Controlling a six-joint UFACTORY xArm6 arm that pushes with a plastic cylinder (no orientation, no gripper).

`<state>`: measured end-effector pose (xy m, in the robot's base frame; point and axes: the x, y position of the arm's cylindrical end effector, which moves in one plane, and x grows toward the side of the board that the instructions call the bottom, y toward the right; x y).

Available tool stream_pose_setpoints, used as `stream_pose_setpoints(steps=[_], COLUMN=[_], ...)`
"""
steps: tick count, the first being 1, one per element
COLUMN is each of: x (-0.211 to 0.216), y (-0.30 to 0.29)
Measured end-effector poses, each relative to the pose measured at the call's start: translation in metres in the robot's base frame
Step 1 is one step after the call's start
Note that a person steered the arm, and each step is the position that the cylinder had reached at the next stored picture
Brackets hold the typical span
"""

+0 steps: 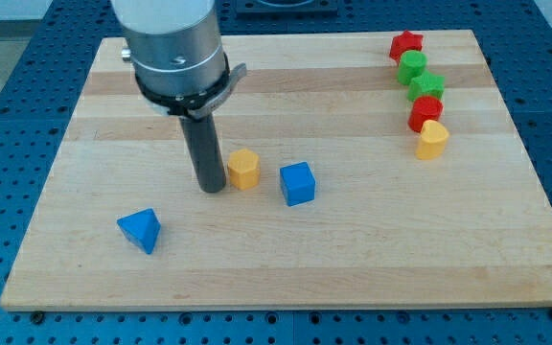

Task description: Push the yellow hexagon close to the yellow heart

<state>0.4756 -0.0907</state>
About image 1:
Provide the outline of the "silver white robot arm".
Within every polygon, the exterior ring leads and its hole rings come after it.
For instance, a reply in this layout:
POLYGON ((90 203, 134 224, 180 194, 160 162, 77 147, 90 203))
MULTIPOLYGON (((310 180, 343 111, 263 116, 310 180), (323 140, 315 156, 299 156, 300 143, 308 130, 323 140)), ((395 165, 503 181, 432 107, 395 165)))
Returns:
POLYGON ((200 120, 246 76, 229 66, 214 0, 112 0, 142 94, 176 116, 200 120))

